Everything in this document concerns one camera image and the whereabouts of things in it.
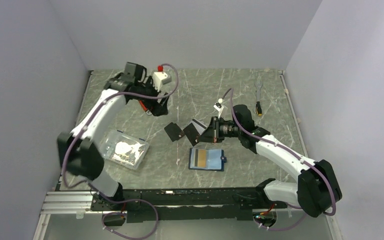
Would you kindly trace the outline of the silver card stack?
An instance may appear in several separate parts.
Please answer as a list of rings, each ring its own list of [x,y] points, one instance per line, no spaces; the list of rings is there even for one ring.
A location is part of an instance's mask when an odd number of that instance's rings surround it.
[[[202,121],[199,121],[199,120],[197,120],[195,118],[193,118],[191,120],[191,123],[193,124],[193,126],[195,127],[195,129],[198,131],[199,134],[204,132],[207,129],[207,127],[208,127]]]

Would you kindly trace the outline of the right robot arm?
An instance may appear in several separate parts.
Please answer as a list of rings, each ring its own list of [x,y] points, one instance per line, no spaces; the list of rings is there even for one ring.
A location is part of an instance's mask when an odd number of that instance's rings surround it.
[[[221,143],[226,138],[237,138],[244,148],[277,164],[295,180],[291,183],[269,178],[261,182],[255,188],[255,200],[260,207],[283,202],[313,218],[336,214],[342,192],[327,160],[315,161],[284,145],[268,130],[257,126],[243,104],[233,106],[232,120],[213,116],[197,140]]]

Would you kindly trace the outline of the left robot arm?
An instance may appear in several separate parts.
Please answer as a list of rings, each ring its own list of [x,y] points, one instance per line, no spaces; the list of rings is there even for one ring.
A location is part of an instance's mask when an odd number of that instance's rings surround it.
[[[127,62],[123,71],[106,81],[99,99],[85,118],[71,131],[58,135],[61,181],[66,188],[87,183],[100,193],[109,209],[117,210],[123,205],[123,186],[105,170],[105,160],[97,143],[115,115],[131,100],[143,103],[155,117],[168,114],[167,101],[175,91],[161,93],[162,86],[172,81],[165,67],[174,71],[178,84],[178,71],[171,64],[163,63],[148,73],[143,65]]]

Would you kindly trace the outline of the blue leather card holder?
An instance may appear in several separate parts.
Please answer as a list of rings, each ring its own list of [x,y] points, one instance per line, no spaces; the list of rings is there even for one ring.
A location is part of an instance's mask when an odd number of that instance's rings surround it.
[[[205,149],[207,150],[205,168],[198,168],[198,167],[192,166],[193,149],[198,149],[198,148],[193,147],[189,149],[188,168],[190,170],[216,171],[216,172],[224,171],[224,165],[227,162],[227,158],[222,149]]]

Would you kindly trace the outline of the black card stack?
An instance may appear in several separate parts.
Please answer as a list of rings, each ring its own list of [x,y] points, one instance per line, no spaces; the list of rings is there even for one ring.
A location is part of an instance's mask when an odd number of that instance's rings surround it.
[[[166,125],[164,127],[164,131],[167,133],[172,142],[180,140],[185,135],[183,130],[174,122],[170,122]]]

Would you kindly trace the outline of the single orange card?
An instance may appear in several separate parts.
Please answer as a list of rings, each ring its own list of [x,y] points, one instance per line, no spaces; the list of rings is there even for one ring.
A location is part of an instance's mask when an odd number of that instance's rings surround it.
[[[205,168],[207,166],[207,150],[193,149],[192,166],[195,168]]]

